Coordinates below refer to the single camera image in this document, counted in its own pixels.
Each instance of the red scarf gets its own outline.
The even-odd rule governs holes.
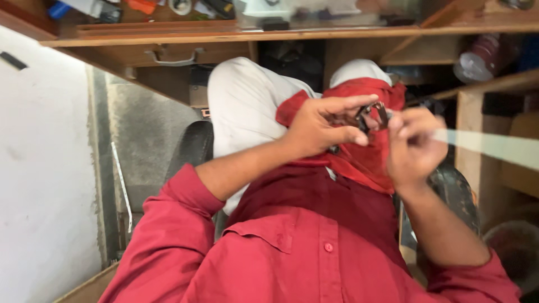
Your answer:
[[[373,78],[358,78],[348,80],[337,87],[327,89],[323,98],[326,97],[350,97],[355,95],[377,94],[379,101],[386,108],[399,111],[404,106],[404,93],[406,87],[397,83],[391,87],[387,82]],[[289,127],[305,100],[309,99],[303,90],[293,95],[279,108],[275,119],[278,123]],[[341,144],[341,151],[337,155],[330,153],[320,154],[314,157],[295,161],[293,164],[301,166],[327,166],[346,178],[352,179],[359,184],[366,185],[378,192],[392,195],[395,190],[391,180],[387,176],[385,160],[389,155],[388,130],[369,132],[369,145]]]

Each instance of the blue object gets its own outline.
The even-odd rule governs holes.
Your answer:
[[[530,34],[524,38],[522,54],[519,61],[519,72],[539,68],[539,35]]]
[[[65,14],[70,9],[71,6],[65,4],[64,2],[56,1],[56,3],[51,6],[51,8],[47,10],[47,12],[49,13],[49,16],[51,16],[51,18],[53,18],[54,20],[58,20],[61,17],[65,16]]]

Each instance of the white wall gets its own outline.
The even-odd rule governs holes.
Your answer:
[[[0,26],[0,298],[50,302],[101,269],[85,64]]]

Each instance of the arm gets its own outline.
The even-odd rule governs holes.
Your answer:
[[[418,242],[436,267],[429,291],[454,302],[518,302],[518,288],[495,253],[426,183],[447,154],[447,144],[431,138],[441,128],[443,119],[424,108],[396,113],[389,125],[388,172]]]
[[[179,302],[213,245],[211,217],[244,185],[289,161],[329,146],[367,136],[356,127],[333,128],[377,97],[307,100],[284,137],[193,168],[185,165],[143,205],[116,275],[100,299],[105,302]]]

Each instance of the orange object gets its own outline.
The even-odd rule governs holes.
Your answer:
[[[149,0],[126,0],[130,8],[151,15],[155,11],[157,3]]]

